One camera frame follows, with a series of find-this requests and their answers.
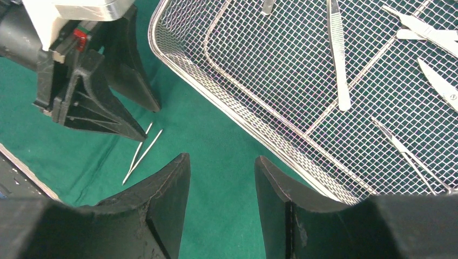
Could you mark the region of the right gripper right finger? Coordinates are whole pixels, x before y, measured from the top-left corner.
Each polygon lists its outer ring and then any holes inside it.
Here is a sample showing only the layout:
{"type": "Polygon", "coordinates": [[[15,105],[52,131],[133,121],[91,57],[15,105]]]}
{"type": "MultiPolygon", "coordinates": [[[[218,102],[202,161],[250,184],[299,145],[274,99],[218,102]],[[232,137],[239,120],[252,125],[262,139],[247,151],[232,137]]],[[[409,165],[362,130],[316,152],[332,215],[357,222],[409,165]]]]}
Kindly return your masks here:
{"type": "Polygon", "coordinates": [[[347,205],[254,164],[267,258],[457,258],[457,195],[371,196],[347,205]]]}

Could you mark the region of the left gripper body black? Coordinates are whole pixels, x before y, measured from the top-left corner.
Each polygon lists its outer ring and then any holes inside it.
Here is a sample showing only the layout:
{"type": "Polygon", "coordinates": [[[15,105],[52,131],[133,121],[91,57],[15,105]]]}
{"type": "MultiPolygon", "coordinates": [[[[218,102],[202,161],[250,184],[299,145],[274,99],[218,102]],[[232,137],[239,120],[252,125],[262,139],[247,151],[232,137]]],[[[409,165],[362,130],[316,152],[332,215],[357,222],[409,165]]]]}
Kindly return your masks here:
{"type": "Polygon", "coordinates": [[[38,90],[34,105],[53,118],[53,101],[69,82],[79,61],[89,52],[98,53],[102,46],[105,22],[70,22],[61,29],[49,51],[38,51],[36,71],[38,90]]]}

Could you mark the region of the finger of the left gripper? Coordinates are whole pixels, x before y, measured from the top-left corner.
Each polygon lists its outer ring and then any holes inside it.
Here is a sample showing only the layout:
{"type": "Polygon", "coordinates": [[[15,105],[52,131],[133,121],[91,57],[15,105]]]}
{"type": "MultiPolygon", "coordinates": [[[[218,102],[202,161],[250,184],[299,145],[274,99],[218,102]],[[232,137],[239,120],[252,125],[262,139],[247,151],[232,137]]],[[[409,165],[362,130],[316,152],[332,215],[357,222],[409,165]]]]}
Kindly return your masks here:
{"type": "Polygon", "coordinates": [[[53,121],[76,130],[144,141],[145,131],[113,95],[104,69],[104,56],[87,52],[53,101],[53,121]]]}
{"type": "Polygon", "coordinates": [[[151,112],[160,111],[160,102],[151,90],[137,48],[138,9],[132,5],[124,15],[103,25],[103,77],[109,98],[112,90],[151,112]]]}

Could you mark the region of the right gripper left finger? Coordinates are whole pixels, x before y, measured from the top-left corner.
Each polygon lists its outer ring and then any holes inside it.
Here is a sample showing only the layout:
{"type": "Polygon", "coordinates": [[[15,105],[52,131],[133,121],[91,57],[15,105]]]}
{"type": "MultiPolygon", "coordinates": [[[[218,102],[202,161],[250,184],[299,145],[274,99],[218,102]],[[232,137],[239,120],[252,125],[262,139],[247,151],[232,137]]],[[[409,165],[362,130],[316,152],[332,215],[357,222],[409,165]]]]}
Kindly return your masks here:
{"type": "Polygon", "coordinates": [[[178,258],[191,178],[188,153],[99,201],[1,199],[1,258],[178,258]]]}

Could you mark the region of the thin steel tweezers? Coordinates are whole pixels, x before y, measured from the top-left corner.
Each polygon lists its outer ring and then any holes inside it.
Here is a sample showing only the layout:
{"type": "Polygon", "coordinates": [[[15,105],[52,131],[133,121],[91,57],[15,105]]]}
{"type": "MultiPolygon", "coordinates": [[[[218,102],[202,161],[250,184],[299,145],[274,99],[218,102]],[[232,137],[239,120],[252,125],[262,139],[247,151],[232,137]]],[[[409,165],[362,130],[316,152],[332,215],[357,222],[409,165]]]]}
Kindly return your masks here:
{"type": "Polygon", "coordinates": [[[161,134],[163,133],[164,129],[160,129],[159,132],[157,133],[157,135],[153,138],[153,140],[151,141],[151,143],[148,145],[148,147],[143,151],[142,154],[140,154],[139,152],[142,150],[143,148],[143,145],[144,145],[144,142],[141,142],[135,153],[134,153],[134,156],[132,158],[132,161],[131,161],[131,164],[130,164],[130,167],[129,167],[129,170],[128,172],[126,173],[124,179],[122,180],[122,186],[126,184],[126,182],[128,181],[129,177],[131,176],[131,174],[133,173],[133,171],[139,166],[140,162],[146,157],[146,155],[148,154],[148,152],[152,149],[153,145],[157,142],[157,140],[159,139],[159,137],[161,136],[161,134]]]}

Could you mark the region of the green surgical cloth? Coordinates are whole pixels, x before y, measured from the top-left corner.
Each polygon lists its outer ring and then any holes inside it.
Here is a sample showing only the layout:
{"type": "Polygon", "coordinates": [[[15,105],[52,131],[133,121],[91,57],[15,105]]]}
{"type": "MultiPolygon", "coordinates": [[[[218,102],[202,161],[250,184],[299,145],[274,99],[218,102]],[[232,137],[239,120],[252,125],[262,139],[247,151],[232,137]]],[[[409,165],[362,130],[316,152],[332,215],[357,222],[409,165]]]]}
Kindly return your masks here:
{"type": "Polygon", "coordinates": [[[123,103],[142,126],[152,125],[151,138],[164,131],[126,185],[188,153],[192,173],[180,258],[263,258],[254,161],[264,155],[292,177],[301,176],[152,52],[149,23],[159,2],[137,1],[137,38],[162,109],[152,113],[126,98],[123,103]]]}

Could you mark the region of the metal mesh tray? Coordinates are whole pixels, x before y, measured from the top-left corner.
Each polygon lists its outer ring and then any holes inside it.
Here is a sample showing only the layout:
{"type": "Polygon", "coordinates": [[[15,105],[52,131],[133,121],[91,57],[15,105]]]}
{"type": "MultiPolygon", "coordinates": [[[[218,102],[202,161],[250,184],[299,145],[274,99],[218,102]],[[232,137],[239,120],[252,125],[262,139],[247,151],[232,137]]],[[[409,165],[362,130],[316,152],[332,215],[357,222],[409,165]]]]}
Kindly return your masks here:
{"type": "Polygon", "coordinates": [[[338,1],[351,98],[339,110],[326,1],[160,1],[152,52],[313,189],[354,204],[368,196],[433,195],[372,123],[384,124],[457,188],[457,112],[421,58],[457,89],[457,58],[428,40],[398,39],[387,5],[457,30],[457,1],[338,1]]]}

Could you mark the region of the steel spatula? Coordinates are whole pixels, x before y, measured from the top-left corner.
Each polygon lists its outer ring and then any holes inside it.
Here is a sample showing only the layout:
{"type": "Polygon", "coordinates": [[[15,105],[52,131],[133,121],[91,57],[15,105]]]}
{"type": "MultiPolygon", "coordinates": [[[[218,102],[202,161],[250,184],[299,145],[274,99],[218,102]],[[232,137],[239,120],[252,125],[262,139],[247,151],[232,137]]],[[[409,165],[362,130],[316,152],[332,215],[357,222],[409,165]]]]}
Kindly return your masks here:
{"type": "Polygon", "coordinates": [[[339,110],[348,111],[351,108],[351,98],[346,77],[345,34],[338,1],[326,1],[326,11],[329,44],[336,75],[338,106],[339,110]]]}

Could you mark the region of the long steel forceps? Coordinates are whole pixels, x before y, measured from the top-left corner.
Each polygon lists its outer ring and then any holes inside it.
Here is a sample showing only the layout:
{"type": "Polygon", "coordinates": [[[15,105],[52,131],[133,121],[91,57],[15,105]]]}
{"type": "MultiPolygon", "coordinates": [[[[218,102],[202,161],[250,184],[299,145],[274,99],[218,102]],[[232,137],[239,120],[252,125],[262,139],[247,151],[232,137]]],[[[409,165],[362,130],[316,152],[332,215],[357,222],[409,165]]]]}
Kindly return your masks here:
{"type": "Polygon", "coordinates": [[[272,13],[274,4],[275,0],[264,0],[262,4],[261,13],[265,16],[270,15],[272,13]]]}

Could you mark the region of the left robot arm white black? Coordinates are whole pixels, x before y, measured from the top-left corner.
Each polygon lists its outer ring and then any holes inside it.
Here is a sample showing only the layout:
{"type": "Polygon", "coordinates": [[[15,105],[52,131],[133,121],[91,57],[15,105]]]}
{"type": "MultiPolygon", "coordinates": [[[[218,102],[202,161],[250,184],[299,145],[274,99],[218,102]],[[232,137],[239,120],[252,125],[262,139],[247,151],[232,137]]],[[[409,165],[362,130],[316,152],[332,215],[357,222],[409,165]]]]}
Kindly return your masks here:
{"type": "Polygon", "coordinates": [[[68,128],[144,141],[146,132],[115,96],[158,112],[137,49],[133,1],[55,1],[50,45],[25,1],[1,1],[1,56],[37,74],[34,105],[68,128]]]}

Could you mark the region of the surgical forceps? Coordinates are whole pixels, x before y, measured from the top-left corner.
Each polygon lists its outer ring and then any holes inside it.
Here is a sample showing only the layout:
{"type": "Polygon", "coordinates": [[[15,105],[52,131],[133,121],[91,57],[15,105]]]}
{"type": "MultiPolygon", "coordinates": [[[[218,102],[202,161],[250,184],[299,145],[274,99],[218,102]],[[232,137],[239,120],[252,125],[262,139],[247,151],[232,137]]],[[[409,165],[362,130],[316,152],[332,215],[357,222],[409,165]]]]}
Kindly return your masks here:
{"type": "Polygon", "coordinates": [[[433,180],[439,183],[445,191],[446,194],[457,194],[457,188],[452,188],[450,185],[442,181],[438,176],[436,176],[414,153],[412,153],[384,124],[378,121],[375,117],[371,116],[372,123],[381,131],[385,138],[390,142],[390,144],[401,154],[401,156],[407,161],[411,166],[414,172],[422,180],[422,182],[427,186],[429,191],[437,196],[437,192],[432,185],[429,183],[427,178],[422,174],[426,172],[433,180]]]}

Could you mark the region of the steel scissors blade pair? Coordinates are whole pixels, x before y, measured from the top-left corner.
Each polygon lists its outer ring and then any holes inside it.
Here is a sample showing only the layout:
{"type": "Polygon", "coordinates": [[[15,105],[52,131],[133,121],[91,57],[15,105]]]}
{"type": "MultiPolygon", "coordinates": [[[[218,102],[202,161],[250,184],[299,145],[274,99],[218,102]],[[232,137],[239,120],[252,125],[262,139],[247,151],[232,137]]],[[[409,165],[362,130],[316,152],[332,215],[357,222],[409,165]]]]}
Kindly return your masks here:
{"type": "Polygon", "coordinates": [[[439,96],[457,112],[457,89],[434,71],[421,58],[417,58],[421,71],[439,96]]]}

